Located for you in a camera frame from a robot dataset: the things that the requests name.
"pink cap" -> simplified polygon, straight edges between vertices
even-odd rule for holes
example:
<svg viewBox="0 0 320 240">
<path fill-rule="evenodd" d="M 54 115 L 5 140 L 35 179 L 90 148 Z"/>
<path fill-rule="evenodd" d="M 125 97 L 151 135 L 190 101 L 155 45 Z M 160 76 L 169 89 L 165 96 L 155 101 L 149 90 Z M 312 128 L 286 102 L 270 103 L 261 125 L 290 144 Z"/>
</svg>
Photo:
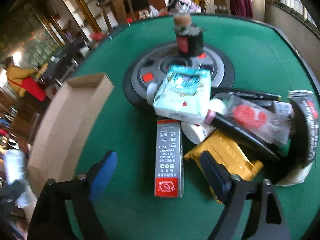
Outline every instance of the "pink cap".
<svg viewBox="0 0 320 240">
<path fill-rule="evenodd" d="M 216 116 L 216 112 L 215 111 L 211 111 L 208 110 L 207 112 L 207 116 L 204 119 L 204 122 L 207 124 L 211 124 L 212 120 L 214 119 L 214 117 Z"/>
</svg>

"person in yellow sweater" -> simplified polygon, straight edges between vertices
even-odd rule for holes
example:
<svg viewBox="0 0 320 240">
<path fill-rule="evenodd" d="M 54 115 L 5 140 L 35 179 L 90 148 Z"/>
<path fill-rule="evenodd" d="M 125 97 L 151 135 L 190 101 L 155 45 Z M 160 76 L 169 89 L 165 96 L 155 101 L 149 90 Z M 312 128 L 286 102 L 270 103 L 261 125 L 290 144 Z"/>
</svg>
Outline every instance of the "person in yellow sweater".
<svg viewBox="0 0 320 240">
<path fill-rule="evenodd" d="M 7 71 L 8 84 L 20 97 L 23 97 L 25 91 L 28 91 L 40 101 L 45 99 L 46 92 L 32 78 L 32 75 L 36 74 L 37 70 L 17 67 L 14 64 L 13 57 L 8 57 L 5 60 L 4 69 Z"/>
</svg>

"green felt surface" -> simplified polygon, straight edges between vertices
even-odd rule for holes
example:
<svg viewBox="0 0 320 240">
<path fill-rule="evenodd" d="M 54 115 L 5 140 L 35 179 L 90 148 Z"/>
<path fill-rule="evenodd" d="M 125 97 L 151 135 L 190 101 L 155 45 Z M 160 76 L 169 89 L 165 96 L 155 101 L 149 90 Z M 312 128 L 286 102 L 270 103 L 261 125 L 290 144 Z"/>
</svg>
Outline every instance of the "green felt surface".
<svg viewBox="0 0 320 240">
<path fill-rule="evenodd" d="M 264 90 L 286 100 L 292 89 L 312 90 L 286 43 L 272 29 L 238 19 L 193 16 L 207 29 L 204 42 L 222 50 L 233 62 L 235 88 Z M 103 197 L 94 203 L 109 239 L 207 239 L 223 205 L 213 200 L 208 183 L 193 161 L 184 162 L 184 195 L 155 198 L 156 118 L 139 112 L 125 98 L 122 80 L 129 65 L 143 52 L 175 39 L 171 17 L 131 25 L 103 42 L 86 59 L 76 76 L 105 72 L 115 88 L 99 115 L 80 157 L 76 172 L 87 171 L 108 149 L 118 153 L 118 166 Z M 194 145 L 183 138 L 184 153 Z M 319 162 L 303 184 L 277 188 L 292 239 L 299 239 L 320 205 Z M 273 178 L 281 167 L 267 165 L 256 179 Z M 234 239 L 241 239 L 250 202 Z"/>
</svg>

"brown lid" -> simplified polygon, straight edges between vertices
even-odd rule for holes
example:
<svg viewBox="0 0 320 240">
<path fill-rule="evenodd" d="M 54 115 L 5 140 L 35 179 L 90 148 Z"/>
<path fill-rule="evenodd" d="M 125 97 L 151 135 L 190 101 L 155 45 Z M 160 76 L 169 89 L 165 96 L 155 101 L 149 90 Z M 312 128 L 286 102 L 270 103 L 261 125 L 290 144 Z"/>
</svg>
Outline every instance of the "brown lid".
<svg viewBox="0 0 320 240">
<path fill-rule="evenodd" d="M 190 26 L 191 25 L 191 15 L 189 13 L 175 14 L 173 16 L 173 21 L 175 25 L 180 26 Z"/>
</svg>

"orange plastic wrapper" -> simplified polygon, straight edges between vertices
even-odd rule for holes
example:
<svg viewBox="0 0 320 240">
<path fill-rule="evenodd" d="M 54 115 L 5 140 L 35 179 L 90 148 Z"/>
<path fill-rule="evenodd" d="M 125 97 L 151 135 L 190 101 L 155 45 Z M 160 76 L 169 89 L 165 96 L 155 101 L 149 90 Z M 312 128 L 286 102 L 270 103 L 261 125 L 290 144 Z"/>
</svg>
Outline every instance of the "orange plastic wrapper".
<svg viewBox="0 0 320 240">
<path fill-rule="evenodd" d="M 262 162 L 258 160 L 251 163 L 238 144 L 219 131 L 213 133 L 183 158 L 186 161 L 193 159 L 201 169 L 200 156 L 204 151 L 209 151 L 217 163 L 224 165 L 230 174 L 237 174 L 243 180 L 252 180 L 263 167 Z"/>
</svg>

